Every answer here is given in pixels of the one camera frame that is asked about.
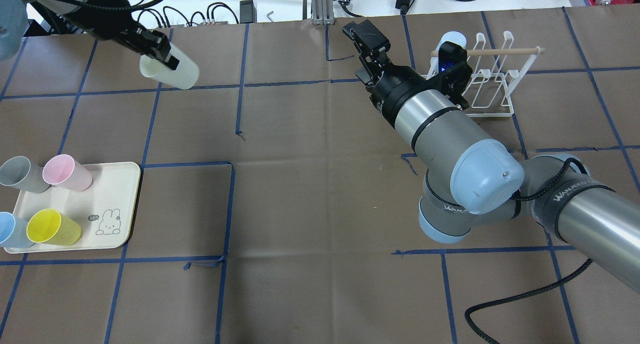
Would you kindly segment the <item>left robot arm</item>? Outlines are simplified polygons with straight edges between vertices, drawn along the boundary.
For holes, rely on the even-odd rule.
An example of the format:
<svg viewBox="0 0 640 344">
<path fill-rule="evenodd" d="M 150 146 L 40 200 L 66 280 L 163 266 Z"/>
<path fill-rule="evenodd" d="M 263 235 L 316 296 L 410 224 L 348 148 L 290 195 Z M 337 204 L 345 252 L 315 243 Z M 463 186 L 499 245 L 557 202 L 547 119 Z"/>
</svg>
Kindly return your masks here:
<svg viewBox="0 0 640 344">
<path fill-rule="evenodd" d="M 166 35 L 148 30 L 131 15 L 162 1 L 132 5 L 129 0 L 1 0 L 1 59 L 18 52 L 29 26 L 26 5 L 38 2 L 98 40 L 113 40 L 169 69 L 177 69 L 179 60 L 170 53 L 172 47 Z"/>
</svg>

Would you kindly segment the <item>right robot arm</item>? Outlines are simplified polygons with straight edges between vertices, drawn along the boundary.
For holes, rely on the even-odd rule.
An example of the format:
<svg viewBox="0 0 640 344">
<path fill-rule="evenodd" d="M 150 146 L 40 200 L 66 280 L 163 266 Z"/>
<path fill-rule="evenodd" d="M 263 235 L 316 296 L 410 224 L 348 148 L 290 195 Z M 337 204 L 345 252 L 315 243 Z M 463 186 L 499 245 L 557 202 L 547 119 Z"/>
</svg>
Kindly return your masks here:
<svg viewBox="0 0 640 344">
<path fill-rule="evenodd" d="M 638 204 L 597 182 L 576 157 L 518 161 L 482 130 L 464 113 L 473 69 L 462 44 L 441 41 L 438 73 L 424 78 L 393 64 L 390 41 L 368 19 L 342 31 L 358 50 L 356 75 L 372 104 L 426 165 L 418 221 L 430 239 L 454 244 L 472 228 L 531 216 L 639 290 Z"/>
</svg>

